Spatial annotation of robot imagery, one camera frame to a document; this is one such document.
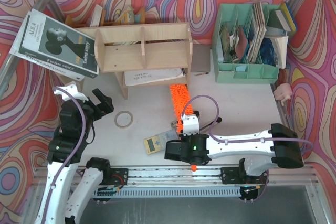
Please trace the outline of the orange microfiber duster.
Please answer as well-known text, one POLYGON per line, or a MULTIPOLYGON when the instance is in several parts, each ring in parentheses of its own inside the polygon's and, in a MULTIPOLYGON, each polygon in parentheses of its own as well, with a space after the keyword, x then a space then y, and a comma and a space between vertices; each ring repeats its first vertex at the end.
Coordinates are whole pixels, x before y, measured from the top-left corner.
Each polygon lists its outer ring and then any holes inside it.
MULTIPOLYGON (((170 86, 170 92, 172 95, 173 108, 178 121, 177 134, 183 136, 183 123, 181 117, 183 115, 192 115, 193 108, 189 103, 190 94, 188 88, 185 84, 173 84, 170 86)), ((197 156, 197 138, 198 134, 193 135, 192 137, 192 156, 194 157, 193 161, 182 161, 191 165, 191 171, 197 171, 197 164, 200 162, 200 158, 197 156)))

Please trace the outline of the large black-cover book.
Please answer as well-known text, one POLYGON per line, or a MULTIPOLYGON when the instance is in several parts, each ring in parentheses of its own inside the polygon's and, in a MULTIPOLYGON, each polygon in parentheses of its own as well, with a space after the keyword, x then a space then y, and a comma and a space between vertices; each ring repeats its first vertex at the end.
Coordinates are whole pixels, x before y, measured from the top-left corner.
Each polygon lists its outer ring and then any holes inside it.
POLYGON ((35 9, 29 11, 12 44, 10 53, 68 78, 81 81, 99 74, 94 53, 95 40, 35 9), (72 46, 84 46, 84 55, 72 46))

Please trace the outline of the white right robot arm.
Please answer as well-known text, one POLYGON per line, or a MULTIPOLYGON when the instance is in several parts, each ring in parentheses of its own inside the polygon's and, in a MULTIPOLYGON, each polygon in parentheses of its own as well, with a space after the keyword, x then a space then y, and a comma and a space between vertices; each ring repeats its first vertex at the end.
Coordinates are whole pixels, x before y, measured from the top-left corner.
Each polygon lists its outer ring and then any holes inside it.
POLYGON ((269 130, 235 136, 210 136, 194 134, 166 143, 166 160, 190 165, 206 165, 211 160, 241 156, 244 172, 259 176, 279 167, 296 169, 304 166, 297 134, 280 123, 273 123, 269 130))

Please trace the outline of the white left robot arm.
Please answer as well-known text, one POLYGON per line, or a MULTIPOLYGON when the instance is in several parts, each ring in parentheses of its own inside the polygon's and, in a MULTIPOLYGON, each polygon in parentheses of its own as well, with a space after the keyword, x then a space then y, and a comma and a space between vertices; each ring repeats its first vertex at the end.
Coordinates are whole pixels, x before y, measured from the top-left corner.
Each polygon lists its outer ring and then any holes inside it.
POLYGON ((93 123, 113 112, 112 99, 99 89, 92 92, 100 101, 95 105, 79 92, 74 84, 54 87, 64 103, 59 113, 60 123, 48 145, 47 181, 37 214, 36 223, 79 223, 94 190, 110 180, 110 162, 93 157, 87 161, 81 181, 70 192, 82 153, 88 145, 93 123))

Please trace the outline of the wooden bookshelf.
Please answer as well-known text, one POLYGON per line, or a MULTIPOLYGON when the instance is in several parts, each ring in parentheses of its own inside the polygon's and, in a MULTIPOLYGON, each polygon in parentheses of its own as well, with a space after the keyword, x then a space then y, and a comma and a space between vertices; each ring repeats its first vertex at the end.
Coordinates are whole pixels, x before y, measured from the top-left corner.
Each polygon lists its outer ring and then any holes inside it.
POLYGON ((101 72, 116 75, 123 97, 129 86, 125 72, 184 69, 186 75, 160 80, 153 85, 190 82, 193 42, 188 23, 160 23, 99 27, 95 34, 95 57, 101 72))

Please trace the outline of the grey and black stapler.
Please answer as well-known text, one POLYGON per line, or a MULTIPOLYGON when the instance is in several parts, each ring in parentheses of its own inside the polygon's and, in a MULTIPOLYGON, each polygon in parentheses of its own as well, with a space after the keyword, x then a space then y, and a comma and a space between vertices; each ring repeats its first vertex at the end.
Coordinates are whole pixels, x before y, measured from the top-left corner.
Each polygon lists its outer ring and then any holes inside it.
MULTIPOLYGON (((194 113, 197 117, 199 117, 199 115, 200 115, 199 111, 193 111, 193 113, 194 113)), ((176 129, 176 130, 177 130, 177 128, 178 128, 178 126, 179 126, 178 124, 179 124, 178 121, 173 121, 173 122, 171 122, 171 123, 170 123, 171 129, 176 129)))

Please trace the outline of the black stapler remover tool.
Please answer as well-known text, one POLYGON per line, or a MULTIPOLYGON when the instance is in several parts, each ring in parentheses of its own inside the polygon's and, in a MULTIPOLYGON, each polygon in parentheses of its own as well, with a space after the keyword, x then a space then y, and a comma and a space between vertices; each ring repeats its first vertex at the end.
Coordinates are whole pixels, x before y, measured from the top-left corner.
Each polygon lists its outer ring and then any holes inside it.
POLYGON ((222 122, 222 118, 219 116, 216 121, 211 121, 211 122, 205 124, 204 126, 200 127, 199 131, 202 132, 202 131, 208 129, 213 123, 218 124, 218 123, 221 123, 221 122, 222 122))

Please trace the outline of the white paper booklet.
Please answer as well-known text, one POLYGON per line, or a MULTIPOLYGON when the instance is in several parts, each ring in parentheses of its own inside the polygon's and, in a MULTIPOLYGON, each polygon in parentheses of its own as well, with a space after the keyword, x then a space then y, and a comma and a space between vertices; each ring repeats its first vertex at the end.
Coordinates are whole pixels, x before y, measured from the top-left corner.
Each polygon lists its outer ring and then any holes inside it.
POLYGON ((172 84, 187 83, 187 74, 184 68, 124 72, 124 84, 128 87, 164 81, 172 84))

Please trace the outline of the pink plastic piggy toy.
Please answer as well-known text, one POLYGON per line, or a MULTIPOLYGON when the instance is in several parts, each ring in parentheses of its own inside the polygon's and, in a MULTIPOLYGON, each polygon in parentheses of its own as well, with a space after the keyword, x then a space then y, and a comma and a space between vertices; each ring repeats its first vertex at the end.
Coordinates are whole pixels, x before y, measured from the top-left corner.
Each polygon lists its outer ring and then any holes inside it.
POLYGON ((292 96, 292 89, 291 89, 291 85, 288 83, 283 83, 279 85, 274 91, 275 99, 277 101, 280 101, 282 105, 284 105, 284 103, 287 100, 290 100, 291 96, 292 96))

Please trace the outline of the red brown booklet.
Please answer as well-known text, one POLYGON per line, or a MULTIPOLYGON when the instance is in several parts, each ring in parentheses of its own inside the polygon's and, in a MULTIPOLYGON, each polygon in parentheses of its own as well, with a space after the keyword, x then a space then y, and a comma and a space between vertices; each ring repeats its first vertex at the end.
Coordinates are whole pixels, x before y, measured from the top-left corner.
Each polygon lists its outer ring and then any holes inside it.
POLYGON ((248 47, 248 39, 242 26, 237 30, 236 39, 235 54, 238 59, 242 59, 248 47))

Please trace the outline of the green desk organizer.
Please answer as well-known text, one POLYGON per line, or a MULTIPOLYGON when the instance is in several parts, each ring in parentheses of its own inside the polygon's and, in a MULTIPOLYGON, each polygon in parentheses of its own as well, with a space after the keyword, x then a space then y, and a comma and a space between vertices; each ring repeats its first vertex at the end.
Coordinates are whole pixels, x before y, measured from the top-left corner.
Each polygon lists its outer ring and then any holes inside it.
POLYGON ((279 68, 264 63, 261 47, 274 5, 220 4, 212 36, 214 75, 217 83, 273 84, 279 68))

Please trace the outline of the blue and yellow book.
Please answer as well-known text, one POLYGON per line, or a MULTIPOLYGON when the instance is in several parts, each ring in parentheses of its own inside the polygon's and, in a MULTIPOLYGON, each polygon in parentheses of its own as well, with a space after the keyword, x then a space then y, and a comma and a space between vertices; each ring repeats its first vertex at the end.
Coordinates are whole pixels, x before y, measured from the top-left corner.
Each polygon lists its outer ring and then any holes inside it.
POLYGON ((277 9, 269 10, 267 27, 284 30, 291 34, 296 33, 297 24, 286 2, 282 2, 277 9))

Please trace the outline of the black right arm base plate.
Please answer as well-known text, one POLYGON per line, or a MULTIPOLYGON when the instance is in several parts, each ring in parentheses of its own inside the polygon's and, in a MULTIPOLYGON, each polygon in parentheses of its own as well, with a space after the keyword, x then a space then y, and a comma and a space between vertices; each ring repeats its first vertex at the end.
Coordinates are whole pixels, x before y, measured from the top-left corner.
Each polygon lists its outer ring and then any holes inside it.
POLYGON ((235 185, 239 187, 239 199, 244 203, 253 204, 265 192, 269 182, 269 171, 264 171, 259 176, 250 176, 245 173, 242 167, 222 167, 219 175, 224 185, 235 185))

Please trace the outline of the aluminium front rail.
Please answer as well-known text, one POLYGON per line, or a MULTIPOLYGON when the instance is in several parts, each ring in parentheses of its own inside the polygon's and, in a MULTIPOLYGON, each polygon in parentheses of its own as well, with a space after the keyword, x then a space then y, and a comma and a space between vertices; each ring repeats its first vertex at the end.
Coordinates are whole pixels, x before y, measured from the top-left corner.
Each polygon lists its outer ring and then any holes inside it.
MULTIPOLYGON (((127 168, 128 187, 219 187, 222 167, 237 164, 199 166, 191 171, 188 165, 175 166, 121 166, 127 168)), ((269 170, 269 186, 308 186, 320 183, 316 170, 306 165, 298 169, 273 168, 269 170)))

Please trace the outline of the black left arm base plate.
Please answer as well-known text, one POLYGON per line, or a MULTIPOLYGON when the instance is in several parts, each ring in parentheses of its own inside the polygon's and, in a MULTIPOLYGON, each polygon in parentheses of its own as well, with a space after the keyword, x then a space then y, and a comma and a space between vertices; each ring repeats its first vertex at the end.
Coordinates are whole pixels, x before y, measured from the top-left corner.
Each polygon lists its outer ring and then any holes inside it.
POLYGON ((104 179, 95 189, 92 200, 97 203, 107 203, 128 184, 128 168, 112 168, 107 179, 104 179))

